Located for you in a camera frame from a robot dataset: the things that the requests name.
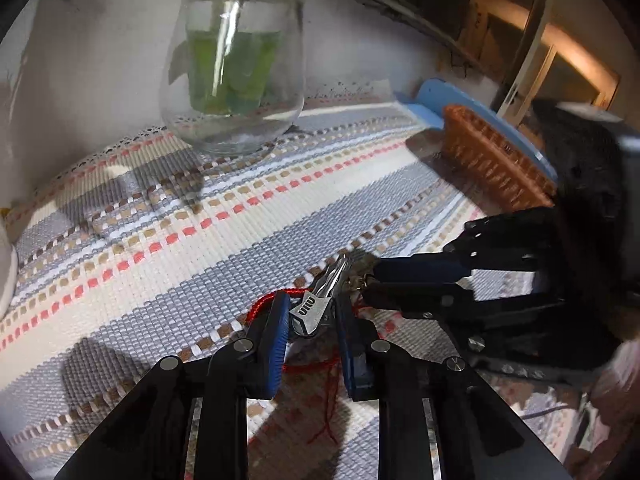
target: beige stripe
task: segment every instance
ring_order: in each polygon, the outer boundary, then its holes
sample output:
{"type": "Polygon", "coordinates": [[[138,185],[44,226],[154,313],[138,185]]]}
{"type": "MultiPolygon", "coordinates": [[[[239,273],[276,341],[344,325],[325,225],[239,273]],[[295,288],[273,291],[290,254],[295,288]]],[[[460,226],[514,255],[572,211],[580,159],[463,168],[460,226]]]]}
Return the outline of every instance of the beige stripe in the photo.
{"type": "MultiPolygon", "coordinates": [[[[425,200],[427,197],[429,197],[431,195],[432,190],[437,186],[438,186],[438,183],[432,184],[429,188],[422,190],[420,193],[418,193],[417,196],[410,199],[405,205],[400,207],[396,212],[400,214],[400,213],[406,213],[410,211],[414,206],[416,206],[417,204],[425,200]]],[[[430,204],[428,203],[426,206],[423,206],[422,208],[420,208],[417,211],[417,216],[413,216],[405,224],[405,226],[409,228],[409,225],[411,225],[412,222],[418,221],[419,218],[423,216],[422,212],[426,208],[429,208],[429,206],[430,204]]],[[[384,231],[388,227],[391,229],[394,228],[393,224],[388,226],[384,222],[378,222],[376,225],[380,228],[380,232],[384,231]]],[[[356,237],[351,242],[347,243],[343,248],[338,250],[338,253],[342,253],[343,251],[350,252],[350,251],[353,251],[354,248],[359,247],[358,245],[356,245],[357,239],[358,239],[358,236],[356,235],[356,237]]],[[[326,260],[327,258],[324,258],[320,262],[317,262],[315,266],[311,267],[310,269],[307,269],[307,273],[305,273],[305,275],[311,276],[315,269],[319,270],[320,267],[325,268],[326,260]]],[[[362,272],[362,273],[369,272],[370,264],[372,264],[372,259],[367,258],[365,255],[358,261],[357,268],[353,267],[352,270],[354,270],[354,272],[362,272]]],[[[293,280],[293,285],[300,288],[308,285],[311,280],[312,280],[311,278],[307,280],[305,276],[299,276],[298,278],[293,280]]],[[[214,342],[225,340],[232,333],[232,331],[240,330],[244,326],[245,320],[246,320],[246,314],[241,314],[236,320],[232,321],[231,323],[226,323],[224,325],[214,327],[214,329],[210,332],[209,335],[207,335],[201,340],[196,341],[195,344],[192,344],[187,348],[183,348],[180,352],[178,352],[177,353],[178,356],[184,362],[189,361],[192,357],[199,355],[202,351],[211,348],[214,342]],[[200,352],[197,354],[196,352],[193,352],[194,347],[199,348],[200,352]]],[[[122,383],[117,384],[115,387],[109,388],[106,392],[96,395],[94,397],[93,402],[86,402],[81,406],[72,408],[71,412],[77,412],[79,415],[82,416],[83,413],[95,413],[98,410],[108,410],[110,409],[110,404],[105,404],[103,399],[109,399],[111,402],[116,402],[116,403],[119,402],[120,399],[123,398],[124,395],[132,389],[133,384],[137,383],[139,380],[140,380],[139,377],[133,377],[132,380],[125,380],[122,383]]],[[[60,423],[56,422],[57,427],[60,427],[72,422],[72,416],[67,415],[66,413],[53,416],[52,419],[60,421],[60,423]]],[[[27,440],[33,437],[34,435],[30,433],[30,427],[28,427],[28,428],[25,428],[25,430],[23,430],[22,432],[10,438],[8,443],[10,446],[15,446],[17,444],[20,444],[21,442],[26,442],[27,440]]]]}
{"type": "Polygon", "coordinates": [[[148,164],[157,158],[185,148],[188,148],[188,145],[177,137],[164,136],[164,140],[161,142],[155,142],[151,146],[141,146],[136,152],[130,152],[127,156],[119,156],[118,160],[113,164],[97,167],[93,173],[78,178],[71,184],[67,184],[62,192],[46,204],[40,206],[32,214],[25,214],[17,222],[8,226],[7,232],[10,239],[15,241],[24,230],[33,227],[87,191],[118,178],[125,173],[129,173],[129,171],[143,164],[148,164]]]}
{"type": "MultiPolygon", "coordinates": [[[[69,294],[76,286],[86,284],[87,279],[91,277],[99,278],[105,268],[113,267],[118,259],[126,257],[124,249],[133,247],[132,240],[135,237],[138,237],[138,240],[148,241],[142,248],[134,248],[135,251],[144,250],[148,248],[151,242],[162,241],[164,236],[171,232],[181,233],[181,230],[191,225],[192,222],[200,222],[205,218],[215,218],[215,215],[220,212],[232,213],[232,208],[241,203],[247,206],[247,208],[250,208],[248,204],[243,203],[240,199],[248,200],[251,196],[255,195],[260,197],[260,201],[262,202],[262,193],[267,190],[273,191],[281,184],[285,185],[288,189],[288,184],[293,179],[299,181],[301,183],[300,186],[306,186],[307,184],[302,180],[305,175],[313,175],[316,171],[322,171],[327,166],[333,166],[338,163],[343,164],[346,160],[350,160],[354,156],[360,156],[372,150],[384,148],[396,142],[402,142],[406,136],[407,134],[392,136],[391,138],[385,137],[385,139],[365,142],[348,149],[329,153],[322,158],[306,162],[305,164],[297,162],[293,166],[280,168],[275,173],[262,176],[253,182],[241,184],[235,189],[227,190],[217,196],[211,196],[197,204],[193,203],[184,209],[173,212],[166,218],[158,219],[154,225],[145,227],[142,231],[129,235],[129,237],[121,240],[119,243],[112,244],[101,253],[96,254],[91,260],[84,260],[81,264],[78,263],[78,265],[69,270],[68,273],[57,277],[54,282],[46,282],[42,288],[36,289],[32,296],[27,297],[4,321],[0,322],[0,340],[2,340],[5,333],[12,332],[16,327],[21,326],[21,324],[25,322],[30,322],[33,316],[37,316],[43,309],[49,308],[53,302],[61,301],[64,295],[69,294]]],[[[170,190],[168,189],[161,189],[158,192],[158,197],[154,198],[163,200],[166,198],[166,193],[169,192],[170,190]]],[[[142,206],[147,210],[145,204],[138,205],[138,207],[142,206]]],[[[99,228],[99,226],[100,223],[97,223],[94,228],[99,228]]],[[[55,275],[57,272],[57,270],[48,270],[47,275],[55,275]]]]}
{"type": "Polygon", "coordinates": [[[39,458],[50,456],[55,453],[60,453],[69,449],[76,449],[87,439],[88,436],[89,435],[86,433],[81,433],[76,436],[70,436],[66,440],[54,442],[53,444],[49,444],[48,446],[31,449],[29,451],[25,451],[22,454],[22,458],[27,462],[32,462],[39,458]]]}
{"type": "Polygon", "coordinates": [[[60,308],[55,318],[40,323],[0,352],[0,389],[172,286],[415,161],[402,146],[341,170],[339,183],[334,182],[338,185],[328,185],[332,179],[327,175],[307,186],[276,194],[261,207],[198,230],[142,264],[114,274],[108,287],[90,288],[80,300],[60,308]]]}
{"type": "MultiPolygon", "coordinates": [[[[479,216],[482,216],[482,212],[480,212],[470,200],[464,200],[455,209],[450,218],[447,219],[446,223],[443,224],[440,229],[433,235],[432,240],[441,240],[443,233],[448,234],[446,241],[449,241],[449,239],[456,237],[462,231],[464,222],[468,221],[474,213],[479,213],[479,216]]],[[[417,221],[417,218],[410,219],[409,222],[405,223],[405,225],[410,224],[412,221],[417,221]]],[[[375,311],[373,314],[373,318],[371,319],[376,322],[377,326],[382,327],[385,321],[388,319],[388,312],[375,311]]],[[[416,342],[414,341],[415,338],[410,337],[409,339],[407,339],[404,336],[404,330],[402,330],[404,328],[404,325],[406,325],[406,329],[411,331],[411,323],[414,322],[412,320],[396,319],[395,324],[400,330],[395,330],[395,332],[390,335],[385,335],[385,337],[389,338],[392,341],[395,341],[396,344],[409,349],[412,355],[414,355],[415,357],[421,358],[424,357],[424,349],[420,348],[420,343],[416,344],[416,342]]],[[[322,423],[319,422],[319,415],[321,411],[319,412],[318,410],[305,409],[306,396],[312,393],[310,386],[312,386],[312,383],[316,379],[316,377],[305,376],[304,386],[296,382],[293,387],[290,387],[287,384],[287,381],[284,381],[282,383],[282,392],[278,395],[275,401],[269,402],[262,400],[259,401],[259,403],[248,405],[248,438],[251,439],[253,436],[260,435],[260,448],[258,451],[258,455],[268,455],[270,453],[270,440],[265,440],[263,433],[260,431],[260,427],[267,420],[269,420],[269,424],[275,424],[278,427],[277,439],[280,441],[278,449],[282,449],[283,438],[288,440],[292,434],[294,434],[298,438],[301,434],[308,437],[311,434],[314,434],[315,431],[317,431],[322,426],[322,423]],[[293,422],[287,419],[286,414],[283,414],[280,411],[275,411],[275,408],[277,406],[282,408],[284,404],[286,404],[287,406],[294,406],[296,408],[302,409],[302,419],[297,422],[293,422]]],[[[129,391],[130,388],[131,384],[127,383],[124,390],[129,391]]],[[[336,412],[343,413],[344,415],[342,417],[336,416],[332,420],[332,428],[334,428],[335,430],[337,428],[340,428],[341,426],[344,426],[344,417],[346,417],[347,423],[346,431],[342,438],[343,443],[349,442],[353,438],[356,438],[357,434],[359,434],[360,431],[378,415],[378,403],[376,401],[353,403],[346,398],[340,397],[337,399],[337,402],[338,404],[342,405],[342,408],[337,408],[336,412]]],[[[69,439],[67,439],[65,443],[70,449],[74,447],[72,446],[73,442],[70,442],[69,439]]],[[[57,443],[56,446],[58,450],[62,450],[60,448],[64,447],[60,446],[60,443],[57,443]]],[[[43,453],[42,449],[43,448],[40,447],[37,449],[25,451],[25,460],[35,460],[36,453],[43,453]]],[[[319,458],[317,461],[312,461],[308,468],[309,471],[313,470],[313,468],[319,463],[320,459],[322,458],[320,453],[315,453],[314,455],[316,454],[319,458]]],[[[193,450],[191,450],[190,456],[188,456],[188,462],[190,461],[190,459],[191,461],[193,461],[193,450]]]]}

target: brown basket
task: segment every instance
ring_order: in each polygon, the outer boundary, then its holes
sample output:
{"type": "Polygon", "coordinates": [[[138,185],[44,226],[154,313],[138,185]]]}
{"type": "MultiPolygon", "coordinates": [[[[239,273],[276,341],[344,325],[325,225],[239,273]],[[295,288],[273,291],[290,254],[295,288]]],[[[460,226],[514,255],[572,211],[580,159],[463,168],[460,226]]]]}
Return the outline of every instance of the brown basket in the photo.
{"type": "Polygon", "coordinates": [[[481,183],[504,211],[553,205],[554,183],[471,110],[445,107],[444,129],[442,153],[481,183]]]}

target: woven rug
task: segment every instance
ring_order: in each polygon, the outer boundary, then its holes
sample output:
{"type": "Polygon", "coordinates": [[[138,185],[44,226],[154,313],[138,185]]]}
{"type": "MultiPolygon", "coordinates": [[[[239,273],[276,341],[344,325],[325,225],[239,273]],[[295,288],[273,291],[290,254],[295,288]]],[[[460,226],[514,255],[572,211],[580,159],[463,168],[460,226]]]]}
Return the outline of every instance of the woven rug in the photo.
{"type": "MultiPolygon", "coordinates": [[[[367,93],[312,100],[277,142],[234,160],[148,128],[13,209],[20,271],[0,322],[0,431],[28,472],[52,478],[159,358],[211,355],[261,295],[308,285],[343,252],[439,251],[482,216],[473,185],[461,192],[407,148],[424,129],[367,93]]],[[[527,292],[514,272],[472,281],[486,297],[527,292]]],[[[456,353],[435,322],[374,321],[416,356],[456,353]]],[[[320,358],[334,343],[288,358],[320,358]]],[[[252,478],[376,478],[375,402],[350,402],[340,386],[336,442],[325,432],[306,444],[324,424],[325,385],[325,374],[286,375],[274,401],[248,401],[252,478]]],[[[196,412],[187,476],[197,428],[196,412]]],[[[552,445],[555,428],[533,429],[552,445]]]]}

